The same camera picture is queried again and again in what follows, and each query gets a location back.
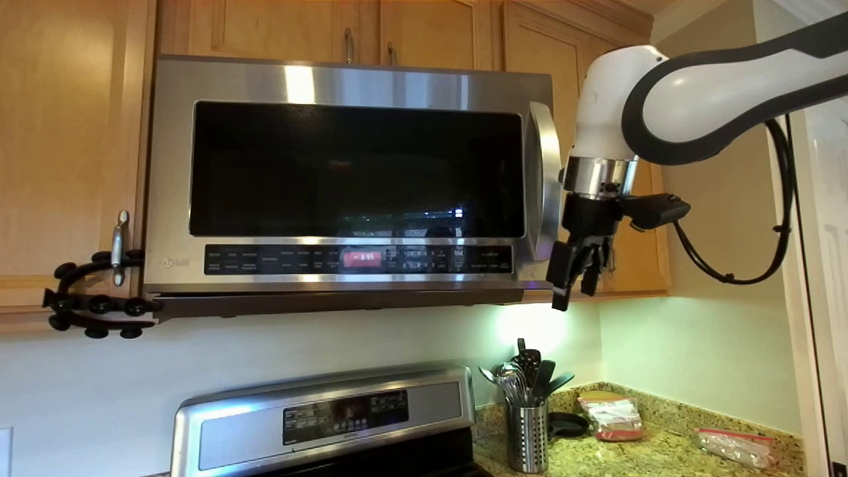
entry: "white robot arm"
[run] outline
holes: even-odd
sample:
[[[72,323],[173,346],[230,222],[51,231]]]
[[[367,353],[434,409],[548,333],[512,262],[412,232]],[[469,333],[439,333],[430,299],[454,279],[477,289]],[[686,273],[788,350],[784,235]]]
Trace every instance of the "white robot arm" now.
[[[641,46],[595,60],[565,171],[569,239],[555,243],[548,264],[555,308],[568,308],[577,279],[584,293],[596,292],[622,215],[640,228],[686,215],[674,197],[632,202],[640,156],[654,164],[710,158],[754,124],[848,96],[845,31],[848,14],[736,51],[665,58]]]

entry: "stove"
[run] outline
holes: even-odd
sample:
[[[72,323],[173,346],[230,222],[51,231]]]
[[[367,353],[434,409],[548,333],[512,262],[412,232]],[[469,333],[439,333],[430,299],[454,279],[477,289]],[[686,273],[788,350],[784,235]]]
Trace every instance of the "stove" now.
[[[383,368],[226,389],[177,409],[173,477],[486,477],[466,368]]]

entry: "countertop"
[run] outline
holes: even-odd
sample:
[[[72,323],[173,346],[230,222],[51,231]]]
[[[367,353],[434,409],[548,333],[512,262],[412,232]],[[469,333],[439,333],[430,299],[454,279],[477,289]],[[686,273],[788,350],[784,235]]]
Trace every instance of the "countertop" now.
[[[548,443],[548,472],[561,477],[803,477],[800,439],[792,434],[761,430],[736,419],[715,415],[701,409],[657,401],[613,383],[596,383],[634,398],[648,436],[641,443],[598,443],[596,436],[556,436]],[[556,391],[551,410],[576,410],[581,389]],[[755,468],[701,448],[698,430],[731,430],[761,434],[771,446],[775,463]],[[495,477],[512,477],[506,463],[503,409],[477,410],[474,459]]]

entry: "microwave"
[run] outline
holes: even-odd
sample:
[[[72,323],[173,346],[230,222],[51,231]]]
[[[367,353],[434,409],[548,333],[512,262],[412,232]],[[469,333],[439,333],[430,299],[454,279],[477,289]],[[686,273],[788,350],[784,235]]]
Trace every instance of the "microwave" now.
[[[560,171],[545,75],[161,55],[143,292],[519,289]]]

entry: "microwave control panel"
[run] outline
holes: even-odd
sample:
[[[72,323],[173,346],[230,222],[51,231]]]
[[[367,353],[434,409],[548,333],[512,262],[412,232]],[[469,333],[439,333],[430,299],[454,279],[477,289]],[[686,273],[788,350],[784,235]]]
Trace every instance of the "microwave control panel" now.
[[[512,246],[206,246],[206,276],[512,273]]]

